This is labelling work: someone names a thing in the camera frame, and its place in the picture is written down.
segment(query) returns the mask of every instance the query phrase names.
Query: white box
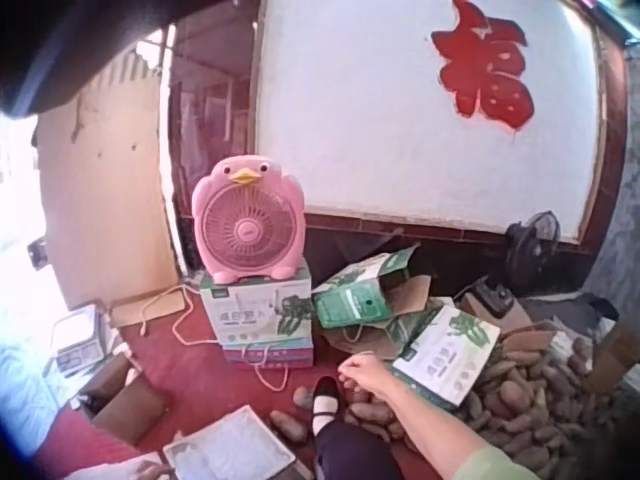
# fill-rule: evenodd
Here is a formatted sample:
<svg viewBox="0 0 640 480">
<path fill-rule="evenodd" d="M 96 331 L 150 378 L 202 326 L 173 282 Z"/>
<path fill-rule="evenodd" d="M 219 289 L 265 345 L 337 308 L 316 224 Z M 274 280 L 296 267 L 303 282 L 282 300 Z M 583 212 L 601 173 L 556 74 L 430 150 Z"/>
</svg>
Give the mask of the white box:
<svg viewBox="0 0 640 480">
<path fill-rule="evenodd" d="M 500 328 L 444 305 L 393 362 L 393 374 L 445 410 L 460 406 L 484 368 Z"/>
<path fill-rule="evenodd" d="M 231 285 L 216 285 L 206 274 L 200 296 L 222 345 L 311 336 L 311 274 L 304 259 L 288 280 L 249 277 Z"/>
</svg>

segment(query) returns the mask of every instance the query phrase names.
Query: yellow beak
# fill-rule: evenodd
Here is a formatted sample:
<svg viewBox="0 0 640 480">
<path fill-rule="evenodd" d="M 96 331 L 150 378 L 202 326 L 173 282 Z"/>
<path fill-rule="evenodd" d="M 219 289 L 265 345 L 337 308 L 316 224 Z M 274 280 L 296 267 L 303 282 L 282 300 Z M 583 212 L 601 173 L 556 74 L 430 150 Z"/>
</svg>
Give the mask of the yellow beak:
<svg viewBox="0 0 640 480">
<path fill-rule="evenodd" d="M 249 185 L 252 182 L 255 182 L 257 179 L 261 178 L 258 172 L 254 172 L 250 168 L 241 168 L 236 173 L 231 175 L 229 178 L 236 183 L 241 185 Z"/>
</svg>

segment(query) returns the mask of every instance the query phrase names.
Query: white paper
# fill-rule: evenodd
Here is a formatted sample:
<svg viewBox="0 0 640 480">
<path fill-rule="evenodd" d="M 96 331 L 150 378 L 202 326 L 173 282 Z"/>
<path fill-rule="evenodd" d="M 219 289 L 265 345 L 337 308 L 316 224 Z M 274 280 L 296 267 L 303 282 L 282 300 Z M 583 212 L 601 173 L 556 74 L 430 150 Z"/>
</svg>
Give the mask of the white paper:
<svg viewBox="0 0 640 480">
<path fill-rule="evenodd" d="M 268 480 L 295 456 L 244 406 L 164 447 L 180 480 Z"/>
</svg>

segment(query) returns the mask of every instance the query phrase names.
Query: person's arm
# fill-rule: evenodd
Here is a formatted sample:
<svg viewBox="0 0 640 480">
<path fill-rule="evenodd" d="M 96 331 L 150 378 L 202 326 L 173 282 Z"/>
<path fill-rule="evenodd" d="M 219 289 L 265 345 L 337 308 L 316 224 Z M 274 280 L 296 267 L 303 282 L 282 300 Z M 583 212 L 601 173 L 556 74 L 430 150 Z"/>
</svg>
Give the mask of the person's arm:
<svg viewBox="0 0 640 480">
<path fill-rule="evenodd" d="M 338 367 L 346 388 L 384 400 L 443 480 L 528 480 L 537 477 L 444 410 L 416 395 L 373 355 L 354 355 Z"/>
<path fill-rule="evenodd" d="M 391 378 L 393 382 L 382 400 L 443 480 L 453 479 L 471 455 L 489 446 L 456 417 L 418 397 L 397 378 Z"/>
</svg>

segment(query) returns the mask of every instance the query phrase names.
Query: beige wall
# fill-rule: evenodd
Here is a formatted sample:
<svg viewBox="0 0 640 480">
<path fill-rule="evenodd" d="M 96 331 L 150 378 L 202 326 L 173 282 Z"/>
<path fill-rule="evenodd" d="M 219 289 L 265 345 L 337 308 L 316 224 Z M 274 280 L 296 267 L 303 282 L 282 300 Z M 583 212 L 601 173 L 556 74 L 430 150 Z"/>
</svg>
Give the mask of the beige wall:
<svg viewBox="0 0 640 480">
<path fill-rule="evenodd" d="M 178 281 L 158 169 L 160 82 L 84 90 L 38 126 L 47 251 L 67 305 Z"/>
</svg>

